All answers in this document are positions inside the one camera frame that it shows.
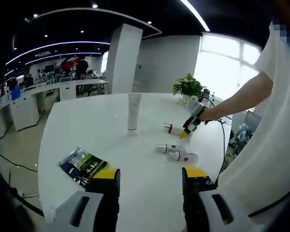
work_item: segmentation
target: human arm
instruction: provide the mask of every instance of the human arm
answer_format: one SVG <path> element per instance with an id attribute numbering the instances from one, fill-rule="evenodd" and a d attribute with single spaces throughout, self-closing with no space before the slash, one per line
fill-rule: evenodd
<path id="1" fill-rule="evenodd" d="M 205 109 L 200 119 L 218 120 L 221 117 L 232 115 L 250 109 L 271 95 L 273 81 L 261 72 L 246 82 L 237 93 L 214 108 Z"/>

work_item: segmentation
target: hand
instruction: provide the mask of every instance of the hand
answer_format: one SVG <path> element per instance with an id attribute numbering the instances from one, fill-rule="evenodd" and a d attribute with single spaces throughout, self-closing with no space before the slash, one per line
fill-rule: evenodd
<path id="1" fill-rule="evenodd" d="M 206 120 L 214 120 L 217 121 L 220 117 L 217 114 L 215 108 L 205 108 L 204 112 L 200 115 L 200 119 L 202 122 Z"/>

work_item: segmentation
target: green leaves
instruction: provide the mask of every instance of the green leaves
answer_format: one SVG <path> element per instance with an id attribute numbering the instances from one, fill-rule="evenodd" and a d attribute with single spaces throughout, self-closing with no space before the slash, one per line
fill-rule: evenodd
<path id="1" fill-rule="evenodd" d="M 186 78 L 178 79 L 178 82 L 173 86 L 173 95 L 178 92 L 188 96 L 200 96 L 202 94 L 203 86 L 190 73 L 188 73 Z"/>
<path id="2" fill-rule="evenodd" d="M 191 81 L 192 79 L 193 79 L 193 77 L 191 76 L 190 73 L 188 73 L 188 75 L 187 75 L 187 80 Z"/>

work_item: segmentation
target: red label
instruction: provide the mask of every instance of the red label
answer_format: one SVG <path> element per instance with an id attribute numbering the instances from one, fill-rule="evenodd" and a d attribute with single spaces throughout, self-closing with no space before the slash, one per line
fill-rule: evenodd
<path id="1" fill-rule="evenodd" d="M 171 133 L 172 128 L 173 128 L 173 124 L 171 124 L 170 127 L 169 127 L 169 133 Z"/>

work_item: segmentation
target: white sleeve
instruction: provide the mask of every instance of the white sleeve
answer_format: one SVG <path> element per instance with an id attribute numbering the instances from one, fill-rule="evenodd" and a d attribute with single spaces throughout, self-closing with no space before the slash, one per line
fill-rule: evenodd
<path id="1" fill-rule="evenodd" d="M 276 72 L 276 48 L 275 38 L 272 34 L 271 27 L 273 28 L 273 25 L 270 26 L 270 37 L 259 59 L 255 63 L 255 67 L 260 72 L 264 72 L 272 81 L 274 81 Z"/>

